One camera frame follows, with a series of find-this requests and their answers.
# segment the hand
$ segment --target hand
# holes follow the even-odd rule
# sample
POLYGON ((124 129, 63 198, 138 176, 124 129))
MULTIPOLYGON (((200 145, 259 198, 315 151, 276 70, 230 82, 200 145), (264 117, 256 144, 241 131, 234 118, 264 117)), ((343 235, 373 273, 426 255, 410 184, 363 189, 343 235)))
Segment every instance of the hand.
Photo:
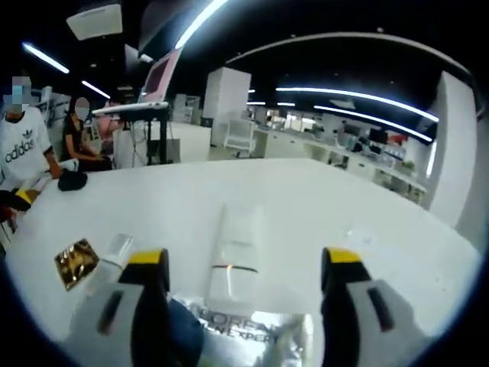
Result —
POLYGON ((61 177, 63 173, 63 168, 59 166, 59 164, 53 165, 50 167, 50 173, 54 180, 61 177))

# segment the silver foil packet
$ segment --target silver foil packet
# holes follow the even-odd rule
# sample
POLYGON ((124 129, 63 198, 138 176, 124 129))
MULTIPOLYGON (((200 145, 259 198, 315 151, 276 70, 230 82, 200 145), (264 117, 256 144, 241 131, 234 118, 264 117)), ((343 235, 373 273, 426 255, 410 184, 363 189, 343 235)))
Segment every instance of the silver foil packet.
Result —
POLYGON ((204 327, 199 367, 308 365, 313 319, 308 314, 254 312, 250 317, 209 310, 202 298, 174 296, 204 327))

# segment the white tabletop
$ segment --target white tabletop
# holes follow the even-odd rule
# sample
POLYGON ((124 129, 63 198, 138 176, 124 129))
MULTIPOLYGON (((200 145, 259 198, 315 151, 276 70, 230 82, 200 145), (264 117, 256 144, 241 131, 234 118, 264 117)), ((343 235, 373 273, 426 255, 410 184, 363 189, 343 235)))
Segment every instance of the white tabletop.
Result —
POLYGON ((87 238, 100 254, 117 233, 170 252, 172 292, 204 295, 223 203, 261 206, 262 251, 256 309, 311 313, 312 366, 320 365, 319 306, 324 246, 359 252, 413 307, 419 328, 442 333, 478 272, 480 256, 419 206, 348 173, 308 159, 218 161, 91 174, 84 189, 50 184, 24 217, 7 265, 40 328, 62 340, 86 281, 66 292, 55 254, 87 238))

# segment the chair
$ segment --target chair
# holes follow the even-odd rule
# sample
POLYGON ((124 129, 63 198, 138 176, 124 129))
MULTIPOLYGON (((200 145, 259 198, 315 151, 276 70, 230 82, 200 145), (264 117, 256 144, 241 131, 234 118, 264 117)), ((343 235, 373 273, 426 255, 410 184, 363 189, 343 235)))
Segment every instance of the chair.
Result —
POLYGON ((225 148, 234 148, 251 154, 254 150, 254 123, 244 119, 230 119, 224 139, 225 148))

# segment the cable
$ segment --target cable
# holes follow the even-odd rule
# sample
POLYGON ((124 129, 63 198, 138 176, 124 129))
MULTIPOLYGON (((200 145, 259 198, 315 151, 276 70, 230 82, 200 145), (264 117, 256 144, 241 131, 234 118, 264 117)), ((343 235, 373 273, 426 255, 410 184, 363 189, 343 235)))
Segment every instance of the cable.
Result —
POLYGON ((168 121, 168 126, 170 126, 171 144, 173 146, 173 159, 176 160, 178 158, 178 163, 181 163, 179 152, 176 150, 175 138, 173 137, 173 129, 171 128, 171 121, 168 121))
POLYGON ((145 166, 146 164, 144 163, 144 159, 142 158, 142 156, 136 150, 136 145, 138 145, 138 144, 140 144, 142 142, 145 142, 147 140, 146 139, 146 132, 144 131, 144 126, 143 126, 144 138, 141 141, 136 141, 136 137, 134 136, 134 124, 129 129, 129 132, 131 134, 132 148, 133 148, 133 152, 132 152, 132 167, 134 168, 136 155, 138 156, 139 161, 145 166))

